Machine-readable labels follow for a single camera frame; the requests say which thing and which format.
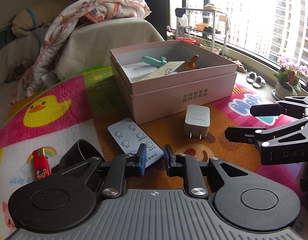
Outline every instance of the yellow duck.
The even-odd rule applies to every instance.
[[[59,119],[69,109],[71,100],[58,103],[56,96],[49,95],[35,101],[25,112],[26,127],[40,127]]]

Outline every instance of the white power adapter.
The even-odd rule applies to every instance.
[[[206,106],[188,105],[184,122],[184,134],[205,138],[210,128],[210,109]]]

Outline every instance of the black cup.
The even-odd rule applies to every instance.
[[[51,169],[52,174],[60,170],[71,167],[77,163],[85,161],[92,157],[104,158],[88,141],[79,139],[60,160],[60,163]]]

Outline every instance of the white flower pot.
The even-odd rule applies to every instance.
[[[201,44],[200,47],[211,51],[211,47],[207,47],[207,46],[205,46],[203,44]],[[221,50],[222,50],[221,48],[214,46],[213,52],[215,54],[219,54],[221,52]]]
[[[281,86],[280,83],[276,82],[276,85],[275,85],[275,95],[279,99],[284,100],[285,97],[292,97],[293,96],[293,92],[285,89],[284,87]]]

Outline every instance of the pink patterned blanket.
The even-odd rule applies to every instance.
[[[18,82],[12,103],[45,89],[42,76],[51,71],[56,57],[79,24],[124,17],[144,19],[151,13],[144,0],[79,0],[65,8],[48,29],[38,58]]]

